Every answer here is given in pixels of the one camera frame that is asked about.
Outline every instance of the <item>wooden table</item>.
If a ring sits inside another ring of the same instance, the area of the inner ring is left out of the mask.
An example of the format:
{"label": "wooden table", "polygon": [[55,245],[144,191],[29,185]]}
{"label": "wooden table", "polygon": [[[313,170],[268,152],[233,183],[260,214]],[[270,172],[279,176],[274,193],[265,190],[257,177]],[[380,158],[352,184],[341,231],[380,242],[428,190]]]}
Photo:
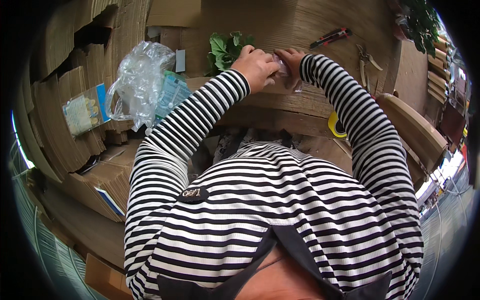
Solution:
{"label": "wooden table", "polygon": [[[392,34],[393,19],[384,0],[203,0],[200,27],[183,28],[181,33],[186,74],[191,78],[204,75],[212,32],[228,34],[240,30],[245,35],[252,34],[255,46],[265,52],[289,47],[310,52],[310,43],[320,36],[348,27],[353,32],[348,40],[320,46],[311,53],[328,56],[360,82],[356,46],[360,44],[383,68],[379,71],[371,64],[365,68],[372,93],[392,93],[401,50],[400,42]],[[327,126],[332,110],[321,89],[304,84],[301,95],[250,95],[232,107],[219,124],[285,128],[290,133],[334,138]]]}

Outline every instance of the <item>person's left hand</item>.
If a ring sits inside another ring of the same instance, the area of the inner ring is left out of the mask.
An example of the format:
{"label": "person's left hand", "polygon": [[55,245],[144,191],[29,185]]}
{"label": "person's left hand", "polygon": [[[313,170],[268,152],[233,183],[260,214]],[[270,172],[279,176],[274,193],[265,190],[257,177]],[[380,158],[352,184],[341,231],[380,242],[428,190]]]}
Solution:
{"label": "person's left hand", "polygon": [[268,77],[278,71],[280,66],[273,61],[272,54],[255,49],[252,45],[246,45],[231,68],[242,73],[250,85],[250,93],[255,94],[263,90],[266,85],[275,84],[274,79]]}

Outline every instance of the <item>name badge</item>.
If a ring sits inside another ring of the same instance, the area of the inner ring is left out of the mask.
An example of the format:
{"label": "name badge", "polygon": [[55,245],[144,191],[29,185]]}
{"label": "name badge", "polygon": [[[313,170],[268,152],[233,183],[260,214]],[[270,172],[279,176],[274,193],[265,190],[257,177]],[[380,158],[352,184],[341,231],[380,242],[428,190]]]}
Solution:
{"label": "name badge", "polygon": [[208,199],[209,193],[205,188],[188,188],[180,193],[177,200],[183,203],[197,204]]}

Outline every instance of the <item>green plant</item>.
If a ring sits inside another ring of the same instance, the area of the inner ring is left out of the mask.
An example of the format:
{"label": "green plant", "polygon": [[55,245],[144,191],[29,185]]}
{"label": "green plant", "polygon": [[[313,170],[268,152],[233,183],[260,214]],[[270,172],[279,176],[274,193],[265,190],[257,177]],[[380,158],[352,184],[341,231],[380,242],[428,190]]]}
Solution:
{"label": "green plant", "polygon": [[254,41],[251,35],[242,38],[240,31],[230,32],[230,37],[219,35],[216,32],[212,33],[210,36],[212,51],[207,55],[210,70],[205,75],[216,76],[222,71],[228,70],[239,57],[243,46],[253,46]]}
{"label": "green plant", "polygon": [[435,9],[425,0],[401,0],[410,9],[407,15],[408,35],[415,42],[415,47],[421,53],[427,51],[435,57],[433,42],[438,41],[440,21]]}

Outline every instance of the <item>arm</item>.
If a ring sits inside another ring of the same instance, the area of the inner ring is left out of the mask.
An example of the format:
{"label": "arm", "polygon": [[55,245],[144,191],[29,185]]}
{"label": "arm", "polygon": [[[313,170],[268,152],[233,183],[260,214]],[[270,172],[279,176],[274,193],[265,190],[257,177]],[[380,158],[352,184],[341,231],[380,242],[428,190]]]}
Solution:
{"label": "arm", "polygon": [[397,131],[375,100],[342,67],[324,55],[277,51],[305,82],[321,87],[352,145],[353,176],[377,199],[403,256],[420,273],[423,240],[417,200]]}
{"label": "arm", "polygon": [[188,186],[188,159],[225,111],[250,92],[260,91],[278,69],[270,54],[253,49],[244,47],[232,65],[237,70],[223,72],[195,91],[137,150],[124,238],[127,285],[136,298],[152,294],[149,289],[156,286],[148,258],[177,196]]}

